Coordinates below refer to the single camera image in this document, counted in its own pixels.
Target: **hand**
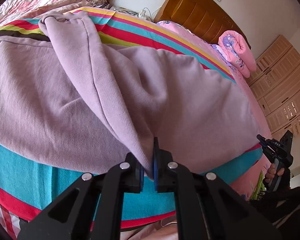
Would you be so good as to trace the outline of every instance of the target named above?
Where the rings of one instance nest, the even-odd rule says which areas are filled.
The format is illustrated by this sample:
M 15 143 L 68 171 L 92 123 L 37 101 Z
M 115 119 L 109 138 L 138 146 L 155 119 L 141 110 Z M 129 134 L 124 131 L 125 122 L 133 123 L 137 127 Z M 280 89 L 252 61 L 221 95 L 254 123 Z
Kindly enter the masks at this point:
M 272 163 L 270 165 L 270 168 L 268 169 L 268 172 L 266 173 L 266 179 L 265 179 L 265 182 L 266 183 L 269 183 L 271 181 L 271 179 L 274 178 L 275 176 L 275 173 L 276 173 L 276 170 L 275 170 L 275 165 L 274 163 Z M 277 175 L 278 176 L 282 176 L 284 174 L 284 168 L 281 168 L 278 172 L 277 172 Z

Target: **wooden cabinet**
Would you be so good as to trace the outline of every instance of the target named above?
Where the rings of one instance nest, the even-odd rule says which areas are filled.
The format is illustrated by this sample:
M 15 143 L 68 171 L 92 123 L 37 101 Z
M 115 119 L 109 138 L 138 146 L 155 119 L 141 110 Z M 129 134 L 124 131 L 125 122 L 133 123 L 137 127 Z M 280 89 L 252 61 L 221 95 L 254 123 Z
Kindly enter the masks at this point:
M 279 38 L 256 60 L 257 71 L 252 72 L 250 77 L 246 79 L 250 86 L 265 72 L 267 72 L 277 61 L 291 48 L 291 44 L 287 39 L 280 35 Z
M 266 117 L 274 138 L 287 130 L 300 135 L 300 54 L 281 35 L 256 61 L 249 79 L 251 91 Z
M 259 100 L 274 89 L 281 81 L 288 77 L 299 64 L 300 54 L 294 47 L 291 47 L 275 65 L 250 86 L 256 99 Z
M 269 111 L 273 112 L 275 109 L 293 97 L 293 95 L 299 90 L 300 64 L 285 80 L 283 80 L 278 86 L 264 96 L 264 100 L 269 107 Z
M 300 115 L 300 91 L 287 100 L 282 106 L 266 116 L 271 132 L 276 132 L 282 126 Z
M 288 125 L 273 133 L 273 138 L 280 140 L 287 130 L 293 133 L 293 136 L 300 136 L 300 116 L 294 118 Z

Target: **plaid fabric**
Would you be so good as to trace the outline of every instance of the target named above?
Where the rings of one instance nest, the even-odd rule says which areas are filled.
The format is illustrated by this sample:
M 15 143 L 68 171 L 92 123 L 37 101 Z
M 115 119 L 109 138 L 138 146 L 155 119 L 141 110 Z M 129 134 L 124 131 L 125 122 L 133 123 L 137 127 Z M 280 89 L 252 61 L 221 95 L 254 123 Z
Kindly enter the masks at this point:
M 27 221 L 20 219 L 15 214 L 11 213 L 5 207 L 0 205 L 0 224 L 13 240 L 17 240 L 22 226 L 26 223 Z

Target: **brown leather headboard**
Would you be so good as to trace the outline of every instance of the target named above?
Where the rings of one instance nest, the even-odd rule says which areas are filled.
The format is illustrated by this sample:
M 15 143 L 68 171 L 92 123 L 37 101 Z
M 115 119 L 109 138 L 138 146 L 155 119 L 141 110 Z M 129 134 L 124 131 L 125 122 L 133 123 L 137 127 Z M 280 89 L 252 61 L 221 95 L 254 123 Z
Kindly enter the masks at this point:
M 213 0 L 165 0 L 154 22 L 162 20 L 178 23 L 211 44 L 218 44 L 220 35 L 227 30 L 240 33 L 247 41 L 238 25 Z

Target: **floral comforter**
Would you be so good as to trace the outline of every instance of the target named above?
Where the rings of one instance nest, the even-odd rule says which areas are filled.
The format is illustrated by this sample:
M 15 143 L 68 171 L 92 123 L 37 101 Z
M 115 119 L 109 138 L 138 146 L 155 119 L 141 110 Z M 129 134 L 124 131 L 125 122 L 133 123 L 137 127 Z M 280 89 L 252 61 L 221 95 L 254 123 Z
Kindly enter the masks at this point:
M 41 18 L 51 10 L 67 12 L 83 6 L 107 9 L 107 0 L 6 0 L 0 6 L 0 27 L 23 18 Z

